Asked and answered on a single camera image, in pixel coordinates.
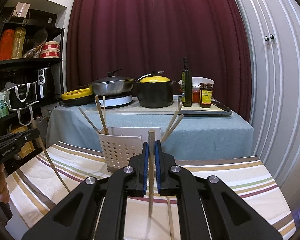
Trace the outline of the person's left hand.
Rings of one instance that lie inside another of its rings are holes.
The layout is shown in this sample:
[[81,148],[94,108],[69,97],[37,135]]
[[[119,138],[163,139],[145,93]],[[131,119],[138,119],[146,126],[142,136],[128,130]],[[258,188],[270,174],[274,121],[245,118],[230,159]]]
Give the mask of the person's left hand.
[[10,201],[4,164],[0,165],[0,201],[5,204],[8,204],[8,202]]

